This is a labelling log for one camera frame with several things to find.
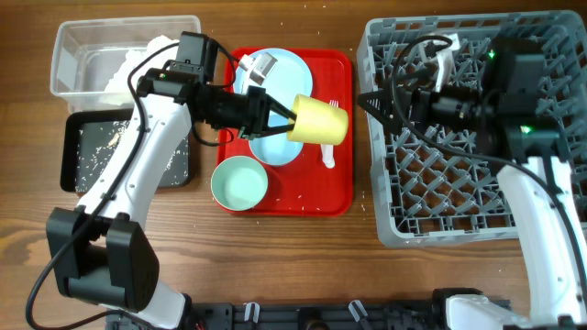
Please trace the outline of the green bowl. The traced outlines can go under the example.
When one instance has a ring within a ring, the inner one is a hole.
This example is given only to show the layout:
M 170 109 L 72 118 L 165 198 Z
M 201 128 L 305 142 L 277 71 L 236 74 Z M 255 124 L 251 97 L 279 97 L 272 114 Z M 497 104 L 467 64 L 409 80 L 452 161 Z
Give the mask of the green bowl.
M 266 170 L 255 159 L 234 156 L 216 166 L 211 177 L 211 192 L 216 201 L 230 211 L 246 211 L 264 198 L 269 187 Z

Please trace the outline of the yellow plastic cup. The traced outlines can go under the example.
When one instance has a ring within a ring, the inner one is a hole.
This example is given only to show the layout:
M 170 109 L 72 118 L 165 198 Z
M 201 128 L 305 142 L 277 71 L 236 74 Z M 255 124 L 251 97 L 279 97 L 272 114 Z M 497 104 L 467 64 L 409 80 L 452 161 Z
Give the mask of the yellow plastic cup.
M 349 131 L 349 114 L 339 107 L 298 94 L 292 107 L 296 119 L 287 138 L 294 142 L 318 145 L 341 144 Z

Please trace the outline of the large light blue plate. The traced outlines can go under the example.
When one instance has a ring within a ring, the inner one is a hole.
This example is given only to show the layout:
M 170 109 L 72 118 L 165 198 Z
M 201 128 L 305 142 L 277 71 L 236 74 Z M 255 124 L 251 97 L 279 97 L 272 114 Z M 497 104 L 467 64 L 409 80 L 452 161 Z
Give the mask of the large light blue plate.
M 261 87 L 265 89 L 266 94 L 289 109 L 292 109 L 294 98 L 298 94 L 311 95 L 313 76 L 307 64 L 298 55 L 286 49 L 269 48 L 254 51 L 249 56 L 256 58 L 264 52 L 270 53 L 278 60 L 269 76 L 262 85 L 246 83 L 245 72 L 238 68 L 233 84 L 235 94 L 246 94 L 251 86 Z

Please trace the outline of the small light blue bowl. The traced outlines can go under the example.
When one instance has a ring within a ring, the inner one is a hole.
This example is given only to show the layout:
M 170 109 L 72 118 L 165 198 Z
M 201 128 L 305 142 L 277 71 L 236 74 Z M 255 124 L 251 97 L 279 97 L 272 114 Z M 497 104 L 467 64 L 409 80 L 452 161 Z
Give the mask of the small light blue bowl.
M 259 137 L 249 142 L 252 155 L 270 166 L 283 166 L 295 160 L 303 149 L 303 142 L 290 141 L 286 133 Z

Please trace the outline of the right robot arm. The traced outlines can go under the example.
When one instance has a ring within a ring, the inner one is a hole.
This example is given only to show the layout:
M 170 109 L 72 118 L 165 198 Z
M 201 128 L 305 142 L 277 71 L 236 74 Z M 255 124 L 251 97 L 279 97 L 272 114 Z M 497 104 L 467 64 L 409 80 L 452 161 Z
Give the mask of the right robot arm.
M 586 241 L 572 195 L 564 130 L 538 115 L 544 54 L 532 40 L 496 37 L 487 51 L 479 92 L 440 85 L 412 87 L 393 71 L 360 106 L 393 133 L 425 138 L 442 125 L 476 133 L 473 157 L 491 162 L 510 207 L 529 282 L 529 316 L 505 309 L 479 291 L 434 294 L 447 329 L 583 329 L 586 326 Z

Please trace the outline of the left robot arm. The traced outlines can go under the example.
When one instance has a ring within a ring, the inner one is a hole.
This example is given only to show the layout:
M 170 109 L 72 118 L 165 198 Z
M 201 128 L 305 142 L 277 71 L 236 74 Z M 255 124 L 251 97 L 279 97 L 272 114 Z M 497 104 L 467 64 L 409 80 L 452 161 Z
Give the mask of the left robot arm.
M 103 307 L 149 329 L 195 327 L 191 299 L 160 279 L 160 263 L 144 226 L 172 153 L 198 122 L 235 128 L 241 138 L 291 130 L 269 126 L 270 114 L 295 113 L 265 90 L 233 94 L 213 82 L 221 45 L 183 32 L 176 57 L 161 68 L 141 62 L 127 77 L 132 117 L 94 186 L 73 209 L 57 208 L 46 225 L 53 275 L 61 295 Z

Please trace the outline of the brown food scraps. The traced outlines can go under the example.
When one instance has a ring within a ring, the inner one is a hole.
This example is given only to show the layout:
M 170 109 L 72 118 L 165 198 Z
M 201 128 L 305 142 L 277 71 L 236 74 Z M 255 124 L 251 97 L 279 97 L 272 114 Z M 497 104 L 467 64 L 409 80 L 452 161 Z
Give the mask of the brown food scraps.
M 125 133 L 128 121 L 110 121 L 82 124 L 78 129 L 75 151 L 73 191 L 86 193 L 105 170 Z M 191 180 L 189 170 L 190 146 L 185 137 L 167 162 L 160 188 L 184 186 Z

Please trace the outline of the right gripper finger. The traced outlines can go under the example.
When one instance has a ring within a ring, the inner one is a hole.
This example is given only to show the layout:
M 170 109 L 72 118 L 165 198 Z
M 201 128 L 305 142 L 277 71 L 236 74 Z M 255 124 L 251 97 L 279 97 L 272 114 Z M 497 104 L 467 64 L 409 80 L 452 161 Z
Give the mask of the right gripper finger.
M 391 89 L 361 93 L 358 102 L 365 110 L 394 110 L 397 108 Z
M 389 133 L 394 135 L 402 133 L 404 123 L 389 107 L 367 104 L 362 108 L 373 116 Z

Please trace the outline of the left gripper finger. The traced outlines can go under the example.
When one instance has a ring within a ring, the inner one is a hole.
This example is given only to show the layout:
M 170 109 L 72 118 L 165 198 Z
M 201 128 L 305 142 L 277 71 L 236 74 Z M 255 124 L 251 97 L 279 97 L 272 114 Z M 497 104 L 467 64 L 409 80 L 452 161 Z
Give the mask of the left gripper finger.
M 246 140 L 253 140 L 256 138 L 266 138 L 282 133 L 287 133 L 294 129 L 294 124 L 282 126 L 244 126 L 239 130 L 238 137 Z
M 297 115 L 290 110 L 288 107 L 282 105 L 279 101 L 275 100 L 272 96 L 267 95 L 267 107 L 270 111 L 273 111 L 275 114 L 285 117 L 287 119 L 295 120 Z

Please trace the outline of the white napkin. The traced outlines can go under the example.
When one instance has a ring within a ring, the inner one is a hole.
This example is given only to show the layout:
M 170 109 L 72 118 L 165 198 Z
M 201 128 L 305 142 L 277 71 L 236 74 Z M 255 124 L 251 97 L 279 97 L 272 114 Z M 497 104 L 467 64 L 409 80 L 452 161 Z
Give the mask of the white napkin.
M 108 81 L 105 87 L 105 95 L 100 97 L 100 101 L 107 105 L 132 104 L 133 98 L 127 87 L 127 77 L 129 74 L 157 50 L 178 42 L 178 39 L 170 39 L 161 35 L 152 39 L 145 50 L 129 50 L 126 53 L 125 61 Z M 161 69 L 166 61 L 174 60 L 177 55 L 177 50 L 177 47 L 167 49 L 140 67 L 131 79 L 132 86 L 134 88 L 137 87 L 138 78 L 143 76 L 148 69 Z

